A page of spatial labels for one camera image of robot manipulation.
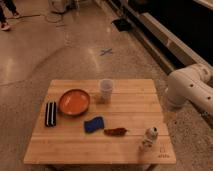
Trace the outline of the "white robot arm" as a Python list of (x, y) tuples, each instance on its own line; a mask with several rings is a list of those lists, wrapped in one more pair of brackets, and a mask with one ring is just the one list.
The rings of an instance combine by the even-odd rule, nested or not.
[(210, 69), (201, 63), (171, 72), (165, 90), (167, 104), (178, 109), (191, 101), (213, 116), (213, 88), (207, 84), (210, 78)]

